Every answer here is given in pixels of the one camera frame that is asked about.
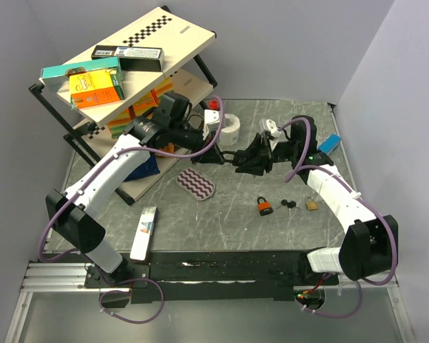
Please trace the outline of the black headed keys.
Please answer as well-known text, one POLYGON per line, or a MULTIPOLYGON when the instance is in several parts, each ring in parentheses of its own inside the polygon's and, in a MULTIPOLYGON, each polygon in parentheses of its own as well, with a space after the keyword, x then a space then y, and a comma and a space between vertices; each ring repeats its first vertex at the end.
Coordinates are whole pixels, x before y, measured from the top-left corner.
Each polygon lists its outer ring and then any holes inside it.
POLYGON ((277 206, 276 210, 286 208, 288 211, 288 214, 291 216, 296 210, 301 209, 301 207, 298 206, 297 202, 294 200, 287 200, 282 199, 280 201, 280 204, 277 206))

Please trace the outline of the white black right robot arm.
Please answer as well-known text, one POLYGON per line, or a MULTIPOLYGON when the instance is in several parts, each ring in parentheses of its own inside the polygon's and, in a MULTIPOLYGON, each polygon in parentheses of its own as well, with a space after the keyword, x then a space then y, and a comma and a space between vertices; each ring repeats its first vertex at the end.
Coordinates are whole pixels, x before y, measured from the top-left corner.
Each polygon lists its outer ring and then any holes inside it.
POLYGON ((398 223, 367 204, 341 176, 330 157, 317 147, 316 126, 309 116, 295 116, 282 126, 260 121, 260 133, 235 154, 237 172, 262 176, 274 163, 290 162, 289 182, 299 176, 326 203, 345 233, 340 247, 306 252, 299 279, 315 284, 323 274, 343 274, 353 281, 387 284, 398 266, 398 223))

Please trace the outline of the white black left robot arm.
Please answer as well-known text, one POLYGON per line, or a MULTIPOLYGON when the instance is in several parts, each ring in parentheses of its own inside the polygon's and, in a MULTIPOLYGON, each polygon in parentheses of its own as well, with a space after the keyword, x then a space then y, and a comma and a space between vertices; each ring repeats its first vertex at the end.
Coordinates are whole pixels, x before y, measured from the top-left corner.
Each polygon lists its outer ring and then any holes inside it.
POLYGON ((127 126, 116 144, 76 184, 63 192, 52 191, 46 198, 50 216, 47 231, 53 229, 75 251, 102 270, 102 279, 111 287, 125 283, 126 259, 107 241, 104 227, 97 221, 104 201, 152 154, 173 143, 190 151, 188 159, 202 156, 215 147, 225 124, 225 111, 204 117, 204 131, 184 127, 189 101, 174 92, 166 95, 158 107, 150 109, 150 119, 138 116, 127 126))

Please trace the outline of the orange black padlock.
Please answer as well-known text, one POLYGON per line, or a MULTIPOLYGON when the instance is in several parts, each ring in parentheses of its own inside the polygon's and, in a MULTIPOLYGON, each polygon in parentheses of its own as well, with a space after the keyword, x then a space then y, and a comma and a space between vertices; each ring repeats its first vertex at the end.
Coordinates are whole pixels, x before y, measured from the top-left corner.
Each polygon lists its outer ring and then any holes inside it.
POLYGON ((272 214, 274 211, 271 204, 264 197, 257 198, 257 208, 261 217, 272 214))

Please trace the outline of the black padlock with keys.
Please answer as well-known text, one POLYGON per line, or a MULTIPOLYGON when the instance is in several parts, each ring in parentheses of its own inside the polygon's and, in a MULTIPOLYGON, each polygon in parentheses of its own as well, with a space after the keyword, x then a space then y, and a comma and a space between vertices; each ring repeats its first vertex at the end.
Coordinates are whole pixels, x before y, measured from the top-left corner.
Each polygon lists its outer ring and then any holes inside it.
POLYGON ((250 157, 250 154, 245 150, 237 151, 222 151, 224 161, 231 163, 233 166, 240 166, 244 164, 250 157))

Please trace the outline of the brass padlock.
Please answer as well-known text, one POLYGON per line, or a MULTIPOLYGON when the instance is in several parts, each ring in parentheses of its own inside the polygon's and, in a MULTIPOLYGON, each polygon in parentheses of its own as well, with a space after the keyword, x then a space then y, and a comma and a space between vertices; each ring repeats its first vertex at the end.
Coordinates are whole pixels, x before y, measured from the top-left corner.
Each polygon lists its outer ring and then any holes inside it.
POLYGON ((307 196, 305 198, 305 206, 308 211, 315 211, 319 209, 317 197, 307 196))

